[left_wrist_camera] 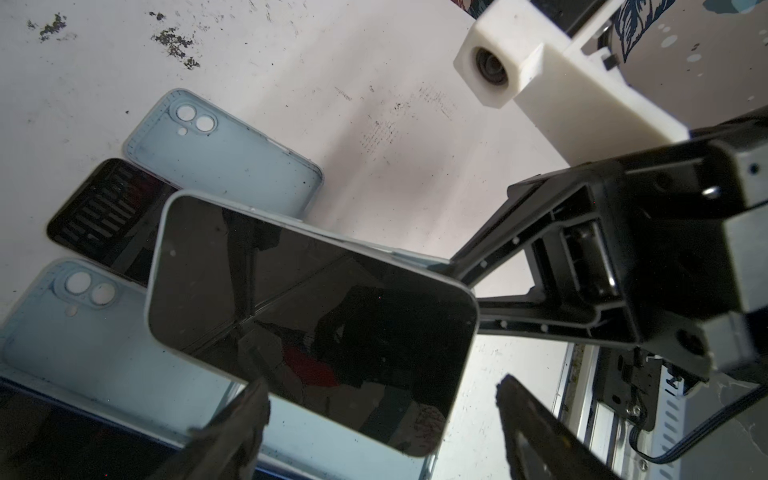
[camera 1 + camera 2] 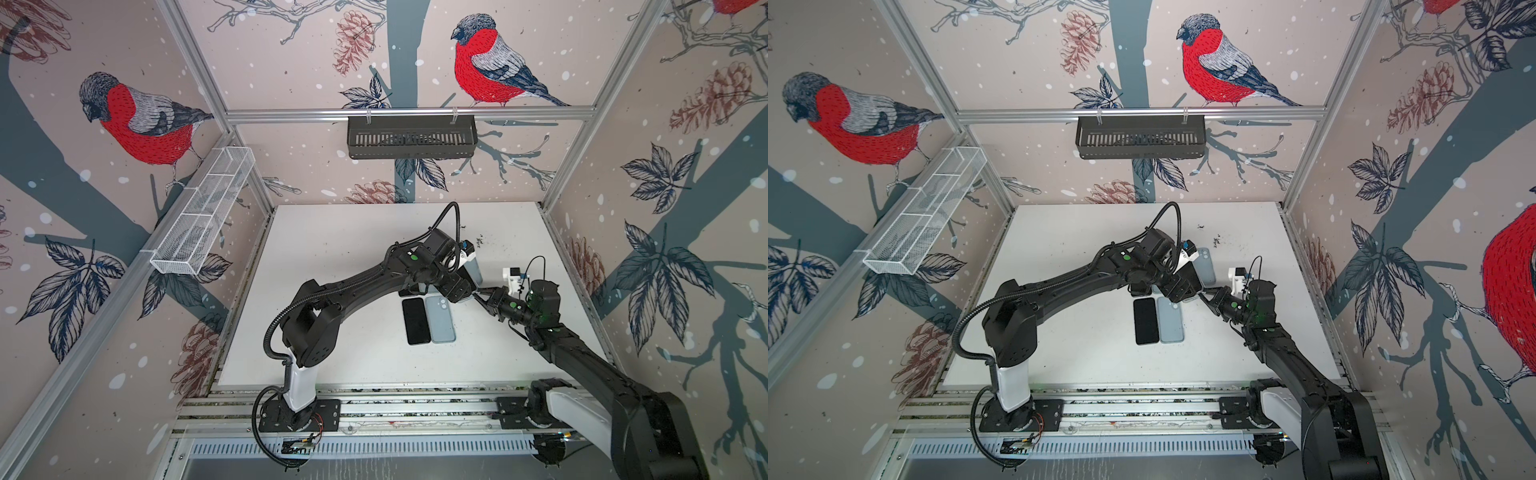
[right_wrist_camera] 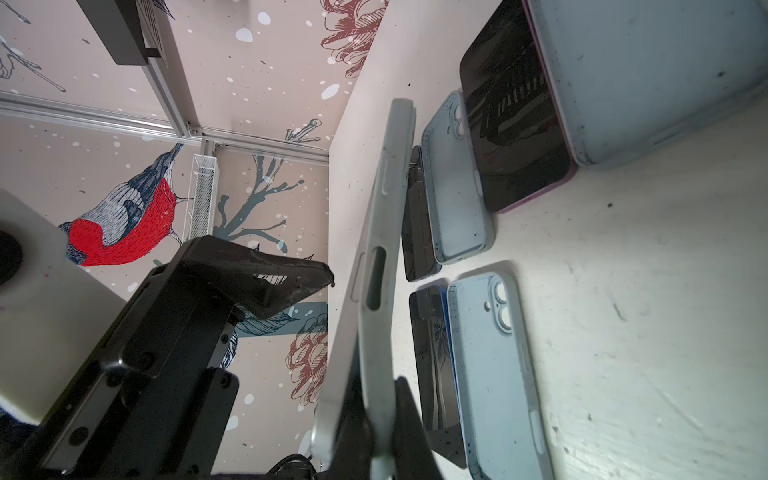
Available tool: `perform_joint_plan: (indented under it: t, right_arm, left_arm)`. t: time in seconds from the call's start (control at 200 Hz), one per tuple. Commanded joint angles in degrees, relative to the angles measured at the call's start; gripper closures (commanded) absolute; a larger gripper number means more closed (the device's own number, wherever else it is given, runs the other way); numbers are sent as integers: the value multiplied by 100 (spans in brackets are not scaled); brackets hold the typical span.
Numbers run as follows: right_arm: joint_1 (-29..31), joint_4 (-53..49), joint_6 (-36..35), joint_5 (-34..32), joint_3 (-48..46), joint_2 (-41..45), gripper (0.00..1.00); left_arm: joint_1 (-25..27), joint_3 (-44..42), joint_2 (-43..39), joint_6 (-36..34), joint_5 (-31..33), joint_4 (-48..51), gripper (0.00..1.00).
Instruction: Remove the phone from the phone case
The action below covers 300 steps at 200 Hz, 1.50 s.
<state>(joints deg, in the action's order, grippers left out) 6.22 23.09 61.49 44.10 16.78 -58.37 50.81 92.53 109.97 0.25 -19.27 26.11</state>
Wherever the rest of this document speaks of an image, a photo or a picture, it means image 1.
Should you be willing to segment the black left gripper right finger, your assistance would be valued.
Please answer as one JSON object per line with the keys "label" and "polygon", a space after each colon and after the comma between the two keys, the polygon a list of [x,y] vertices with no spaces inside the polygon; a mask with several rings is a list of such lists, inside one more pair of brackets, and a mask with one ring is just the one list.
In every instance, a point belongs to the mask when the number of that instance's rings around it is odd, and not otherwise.
{"label": "black left gripper right finger", "polygon": [[497,385],[496,405],[511,478],[617,477],[514,376]]}

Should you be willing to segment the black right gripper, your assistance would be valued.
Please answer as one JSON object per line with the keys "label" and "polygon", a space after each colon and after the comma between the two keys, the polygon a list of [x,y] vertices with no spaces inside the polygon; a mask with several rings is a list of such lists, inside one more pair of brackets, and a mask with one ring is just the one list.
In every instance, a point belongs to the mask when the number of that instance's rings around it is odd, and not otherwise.
{"label": "black right gripper", "polygon": [[767,111],[685,142],[537,175],[450,259],[477,286],[524,254],[479,332],[642,348],[701,379],[767,379]]}

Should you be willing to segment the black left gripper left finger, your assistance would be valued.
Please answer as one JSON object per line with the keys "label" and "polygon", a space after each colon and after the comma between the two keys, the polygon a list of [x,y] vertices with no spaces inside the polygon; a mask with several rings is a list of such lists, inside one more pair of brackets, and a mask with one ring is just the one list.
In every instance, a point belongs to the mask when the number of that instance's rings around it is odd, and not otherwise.
{"label": "black left gripper left finger", "polygon": [[188,444],[167,459],[151,479],[250,479],[269,423],[271,404],[265,380],[254,380]]}

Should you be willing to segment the blue case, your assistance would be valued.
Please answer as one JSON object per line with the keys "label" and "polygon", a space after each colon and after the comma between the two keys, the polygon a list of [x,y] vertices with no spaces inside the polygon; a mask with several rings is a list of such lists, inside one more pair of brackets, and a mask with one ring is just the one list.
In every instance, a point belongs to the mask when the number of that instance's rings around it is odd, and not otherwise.
{"label": "blue case", "polygon": [[324,181],[315,163],[186,89],[165,94],[123,152],[178,189],[294,218]]}
{"label": "blue case", "polygon": [[222,216],[240,374],[396,452],[432,454],[473,327],[439,264]]}
{"label": "blue case", "polygon": [[1,377],[34,393],[182,446],[239,392],[152,337],[144,288],[63,259],[33,282],[1,328]]}

